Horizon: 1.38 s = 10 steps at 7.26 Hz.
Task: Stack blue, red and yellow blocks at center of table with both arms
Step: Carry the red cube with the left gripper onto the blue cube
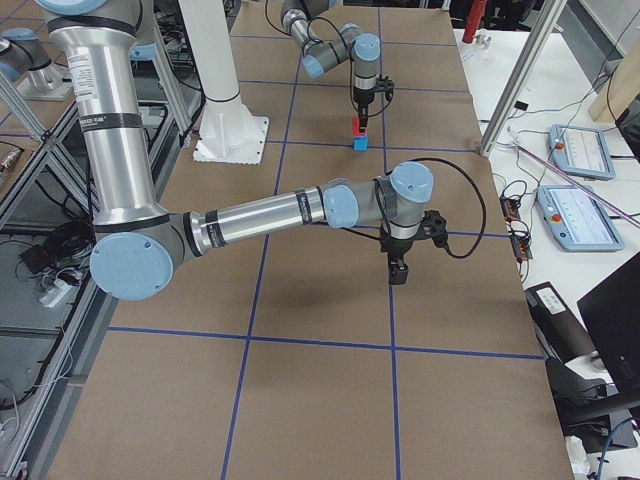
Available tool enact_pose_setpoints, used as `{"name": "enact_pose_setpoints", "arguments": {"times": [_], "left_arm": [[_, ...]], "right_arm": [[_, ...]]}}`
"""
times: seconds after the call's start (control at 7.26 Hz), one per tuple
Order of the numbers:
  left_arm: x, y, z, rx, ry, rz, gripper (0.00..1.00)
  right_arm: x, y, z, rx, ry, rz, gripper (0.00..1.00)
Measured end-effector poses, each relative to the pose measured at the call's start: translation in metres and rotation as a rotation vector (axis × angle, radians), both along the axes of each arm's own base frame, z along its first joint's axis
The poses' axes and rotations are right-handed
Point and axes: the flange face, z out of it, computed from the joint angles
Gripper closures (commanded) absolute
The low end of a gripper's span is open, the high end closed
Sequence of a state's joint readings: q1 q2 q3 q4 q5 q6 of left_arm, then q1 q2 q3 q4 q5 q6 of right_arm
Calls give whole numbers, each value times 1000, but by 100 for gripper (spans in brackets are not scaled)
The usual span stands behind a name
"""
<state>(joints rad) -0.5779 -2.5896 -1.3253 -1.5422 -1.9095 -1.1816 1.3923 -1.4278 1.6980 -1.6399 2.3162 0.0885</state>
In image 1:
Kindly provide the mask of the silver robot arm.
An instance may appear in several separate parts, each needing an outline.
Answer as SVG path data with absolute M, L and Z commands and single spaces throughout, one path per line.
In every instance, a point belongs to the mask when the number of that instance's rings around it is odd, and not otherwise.
M 356 112 L 354 135 L 367 133 L 368 122 L 374 114 L 370 105 L 378 94 L 385 97 L 387 107 L 394 96 L 394 82 L 381 74 L 380 38 L 364 31 L 359 25 L 347 23 L 336 28 L 336 37 L 325 40 L 312 29 L 315 21 L 329 23 L 323 14 L 336 6 L 336 1 L 285 1 L 279 23 L 271 27 L 294 40 L 302 55 L 302 65 L 311 78 L 320 78 L 337 66 L 350 65 L 350 101 Z
M 67 58 L 93 172 L 99 212 L 90 272 L 106 293 L 143 300 L 163 290 L 183 263 L 214 248 L 275 231 L 318 224 L 354 227 L 374 221 L 383 246 L 392 247 L 390 272 L 400 271 L 395 247 L 409 245 L 422 227 L 434 176 L 416 161 L 402 162 L 390 174 L 364 183 L 335 179 L 325 185 L 249 202 L 205 214 L 170 213 L 156 198 L 130 54 L 152 31 L 148 1 L 36 1 L 44 10 L 51 39 Z M 380 39 L 355 24 L 339 30 L 345 40 L 310 46 L 303 33 L 312 18 L 342 1 L 285 1 L 281 17 L 304 54 L 312 77 L 343 61 L 354 65 L 358 108 L 380 93 Z M 194 160 L 257 165 L 269 126 L 243 103 L 221 1 L 179 1 L 193 59 L 205 96 Z

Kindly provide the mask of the small third robot arm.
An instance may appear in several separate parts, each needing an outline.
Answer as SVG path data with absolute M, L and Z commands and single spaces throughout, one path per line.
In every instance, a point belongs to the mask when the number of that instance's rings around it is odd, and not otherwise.
M 72 89 L 66 66 L 56 64 L 38 36 L 28 28 L 11 28 L 1 33 L 1 73 L 25 100 L 63 101 Z

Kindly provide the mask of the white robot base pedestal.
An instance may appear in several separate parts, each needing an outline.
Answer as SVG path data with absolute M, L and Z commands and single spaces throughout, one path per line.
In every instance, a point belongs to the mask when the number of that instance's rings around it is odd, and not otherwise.
M 180 0 L 179 6 L 205 96 L 194 159 L 257 165 L 269 119 L 252 115 L 242 101 L 223 3 Z

